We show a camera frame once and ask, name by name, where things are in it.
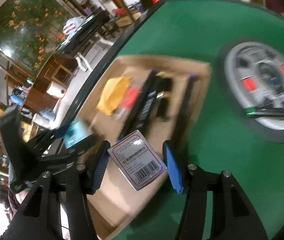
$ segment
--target plastic bag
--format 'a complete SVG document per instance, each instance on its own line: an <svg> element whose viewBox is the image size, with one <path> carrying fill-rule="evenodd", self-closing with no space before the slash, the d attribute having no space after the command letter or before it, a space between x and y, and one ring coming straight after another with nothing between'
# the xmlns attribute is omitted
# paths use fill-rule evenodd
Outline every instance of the plastic bag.
<svg viewBox="0 0 284 240"><path fill-rule="evenodd" d="M74 17L72 19L69 19L64 28L63 33L65 35L70 35L75 33L75 31L81 26L81 24L85 21L84 16Z"/></svg>

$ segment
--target blue gripper pad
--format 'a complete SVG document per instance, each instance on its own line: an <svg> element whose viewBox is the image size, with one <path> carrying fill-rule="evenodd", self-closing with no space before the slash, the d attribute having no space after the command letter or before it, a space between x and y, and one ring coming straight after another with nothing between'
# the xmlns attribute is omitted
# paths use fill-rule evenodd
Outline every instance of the blue gripper pad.
<svg viewBox="0 0 284 240"><path fill-rule="evenodd" d="M98 152L97 155L99 156L98 162L96 163L96 167L93 171L93 175L92 175L92 191L95 192L96 190L98 190L101 186L102 180L103 180L103 176L106 170L106 166L109 162L110 159L110 155L107 152L107 149L110 148L110 143L108 141L103 141Z"/></svg>
<svg viewBox="0 0 284 240"><path fill-rule="evenodd" d="M168 174L171 180L172 187L177 191L178 194L182 194L182 174L180 169L178 168L178 165L174 159L171 148L167 141L163 143L162 151L164 159L166 161L166 166L168 168Z"/></svg>

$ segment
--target black tire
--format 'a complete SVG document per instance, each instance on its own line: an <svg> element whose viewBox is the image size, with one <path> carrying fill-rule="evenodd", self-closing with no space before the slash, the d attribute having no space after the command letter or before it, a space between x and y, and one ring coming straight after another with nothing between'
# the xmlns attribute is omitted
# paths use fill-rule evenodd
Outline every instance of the black tire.
<svg viewBox="0 0 284 240"><path fill-rule="evenodd" d="M226 76L225 76L225 71L224 71L224 62L226 55L229 53L229 51L235 47L236 45L239 45L243 42L248 42L248 41L256 41L256 42L262 42L262 41L257 41L257 40L252 40L249 38L246 39L237 39L233 40L231 42L228 42L225 44L219 51L217 60L215 63L215 68L218 71L219 77L220 77L220 82L221 85L225 91L226 96L229 98L229 101L231 103L231 106L234 109L234 112L241 116L243 121L247 124L247 126L255 133L257 133L261 138L264 140L270 141L270 142L275 142L275 143L284 143L284 130L273 130L270 129L255 119L250 119L246 117L245 111L242 108L242 106L239 104L239 102L236 100L235 96L233 95L227 81L226 81Z"/></svg>

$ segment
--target green table surface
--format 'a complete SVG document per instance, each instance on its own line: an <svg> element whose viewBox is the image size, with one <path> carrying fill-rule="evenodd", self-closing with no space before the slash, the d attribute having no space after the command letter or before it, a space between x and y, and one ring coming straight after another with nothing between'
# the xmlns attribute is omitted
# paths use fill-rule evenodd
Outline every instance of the green table surface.
<svg viewBox="0 0 284 240"><path fill-rule="evenodd" d="M269 238L284 224L284 144L267 142L237 117L220 85L214 62L234 39L259 40L284 54L284 19L225 0L177 0L160 7L120 55L168 55L211 63L212 78L197 122L188 134L188 158L204 170L229 170L255 207ZM185 195L167 180L146 208L115 239L174 239ZM208 194L203 238L210 235Z"/></svg>

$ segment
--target person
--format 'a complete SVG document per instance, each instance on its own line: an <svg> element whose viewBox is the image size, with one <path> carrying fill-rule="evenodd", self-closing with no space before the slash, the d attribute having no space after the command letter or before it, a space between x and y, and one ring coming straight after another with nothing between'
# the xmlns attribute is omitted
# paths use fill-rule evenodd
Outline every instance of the person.
<svg viewBox="0 0 284 240"><path fill-rule="evenodd" d="M12 220L13 213L9 201L9 188L1 184L0 184L0 203L3 204L8 219Z"/></svg>

